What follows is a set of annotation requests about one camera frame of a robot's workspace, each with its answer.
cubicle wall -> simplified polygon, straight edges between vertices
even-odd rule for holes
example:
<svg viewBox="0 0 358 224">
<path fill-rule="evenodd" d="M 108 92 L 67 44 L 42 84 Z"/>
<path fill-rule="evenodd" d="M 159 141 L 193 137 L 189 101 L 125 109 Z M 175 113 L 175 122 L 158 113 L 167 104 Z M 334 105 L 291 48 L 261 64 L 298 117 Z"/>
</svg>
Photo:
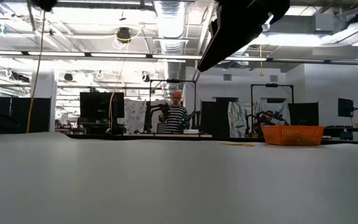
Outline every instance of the cubicle wall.
<svg viewBox="0 0 358 224">
<path fill-rule="evenodd" d="M 27 118 L 29 115 L 30 98 L 0 97 L 0 134 L 20 134 L 27 129 Z M 16 120 L 20 126 L 12 128 L 14 124 L 6 116 Z M 30 132 L 49 131 L 50 98 L 35 98 Z"/>
</svg>

person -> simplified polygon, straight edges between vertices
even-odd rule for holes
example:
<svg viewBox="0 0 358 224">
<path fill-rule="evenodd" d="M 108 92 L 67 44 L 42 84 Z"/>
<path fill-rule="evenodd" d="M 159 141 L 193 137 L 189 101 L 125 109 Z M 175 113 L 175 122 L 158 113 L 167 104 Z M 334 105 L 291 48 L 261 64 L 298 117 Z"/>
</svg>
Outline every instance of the person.
<svg viewBox="0 0 358 224">
<path fill-rule="evenodd" d="M 180 121 L 187 116 L 187 110 L 180 104 L 181 93 L 176 91 L 172 95 L 172 104 L 169 106 L 168 115 L 165 120 L 165 134 L 182 134 Z"/>
<path fill-rule="evenodd" d="M 273 117 L 274 117 L 273 111 L 267 111 L 266 113 L 261 113 L 259 122 L 254 124 L 254 131 L 256 133 L 260 133 L 262 132 L 263 126 L 275 126 L 276 124 L 272 123 Z"/>
</svg>

pillar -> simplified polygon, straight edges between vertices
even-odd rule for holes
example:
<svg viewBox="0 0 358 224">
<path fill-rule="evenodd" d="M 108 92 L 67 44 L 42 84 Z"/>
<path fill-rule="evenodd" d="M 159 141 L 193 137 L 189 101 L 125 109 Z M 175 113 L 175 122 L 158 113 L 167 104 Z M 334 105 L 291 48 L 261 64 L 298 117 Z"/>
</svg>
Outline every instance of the pillar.
<svg viewBox="0 0 358 224">
<path fill-rule="evenodd" d="M 38 60 L 34 60 L 32 78 L 31 78 L 31 94 L 34 91 L 35 76 L 37 74 Z M 50 117 L 49 131 L 55 129 L 55 107 L 57 99 L 57 85 L 59 78 L 59 69 L 57 64 L 51 61 L 41 61 L 37 86 L 35 88 L 35 98 L 50 98 Z"/>
</svg>

white wall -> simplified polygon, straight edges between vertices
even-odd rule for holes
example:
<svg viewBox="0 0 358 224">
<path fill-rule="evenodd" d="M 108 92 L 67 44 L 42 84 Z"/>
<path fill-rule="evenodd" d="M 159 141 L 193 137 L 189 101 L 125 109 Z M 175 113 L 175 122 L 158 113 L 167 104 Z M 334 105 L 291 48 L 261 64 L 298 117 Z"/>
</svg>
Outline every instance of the white wall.
<svg viewBox="0 0 358 224">
<path fill-rule="evenodd" d="M 358 107 L 358 65 L 299 65 L 287 72 L 286 82 L 294 85 L 295 102 L 319 103 L 320 125 L 351 125 L 350 118 L 337 115 L 337 101 L 353 100 Z M 353 123 L 358 123 L 358 111 Z"/>
<path fill-rule="evenodd" d="M 238 97 L 240 102 L 250 102 L 251 83 L 271 83 L 270 75 L 278 75 L 278 83 L 294 85 L 295 103 L 319 102 L 319 123 L 322 126 L 350 125 L 349 118 L 337 116 L 337 99 L 345 98 L 354 101 L 358 107 L 358 65 L 309 65 L 302 64 L 287 73 L 279 69 L 264 69 L 264 77 L 260 70 L 230 69 L 224 71 L 212 68 L 201 74 L 197 84 L 197 110 L 200 101 L 214 101 L 214 97 Z M 191 80 L 194 69 L 186 69 L 187 79 Z M 232 74 L 232 81 L 223 81 L 223 74 Z M 194 91 L 189 84 L 185 87 L 185 106 L 188 111 L 194 110 Z M 255 88 L 254 98 L 287 98 L 290 95 L 282 88 Z M 354 123 L 358 123 L 358 111 L 355 112 Z"/>
<path fill-rule="evenodd" d="M 266 84 L 270 82 L 270 75 L 278 75 L 277 83 L 285 83 L 285 73 L 280 69 L 263 69 L 264 76 L 260 76 L 260 69 L 249 71 L 249 69 L 229 69 L 212 68 L 201 74 L 197 83 L 196 104 L 197 110 L 201 109 L 201 101 L 215 101 L 215 97 L 236 97 L 239 102 L 250 102 L 251 84 Z M 186 69 L 187 79 L 191 80 L 194 68 Z M 231 74 L 232 81 L 224 81 L 223 75 Z M 291 96 L 291 89 L 286 88 L 266 88 L 263 86 L 254 87 L 254 101 L 261 98 L 288 98 Z M 194 87 L 192 84 L 185 85 L 184 104 L 188 111 L 194 110 Z"/>
</svg>

red cap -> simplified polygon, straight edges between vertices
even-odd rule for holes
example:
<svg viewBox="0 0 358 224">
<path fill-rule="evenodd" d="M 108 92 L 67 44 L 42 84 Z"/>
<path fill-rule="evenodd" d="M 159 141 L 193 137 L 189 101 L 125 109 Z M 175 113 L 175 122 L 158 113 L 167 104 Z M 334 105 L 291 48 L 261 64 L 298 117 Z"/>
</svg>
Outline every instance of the red cap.
<svg viewBox="0 0 358 224">
<path fill-rule="evenodd" d="M 181 92 L 179 92 L 179 91 L 174 92 L 173 95 L 172 95 L 172 98 L 179 98 L 179 99 L 181 99 Z"/>
</svg>

